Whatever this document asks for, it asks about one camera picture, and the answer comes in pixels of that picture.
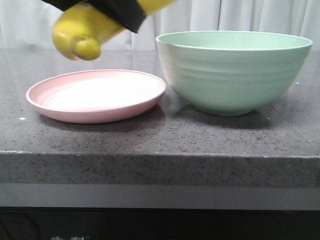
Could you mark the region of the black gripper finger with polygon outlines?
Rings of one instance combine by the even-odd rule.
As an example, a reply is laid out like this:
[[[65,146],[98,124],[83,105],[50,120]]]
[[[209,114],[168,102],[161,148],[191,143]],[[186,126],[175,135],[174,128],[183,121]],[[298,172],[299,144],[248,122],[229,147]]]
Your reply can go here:
[[[147,13],[137,0],[44,0],[55,8],[66,11],[78,3],[89,4],[122,27],[137,33]]]

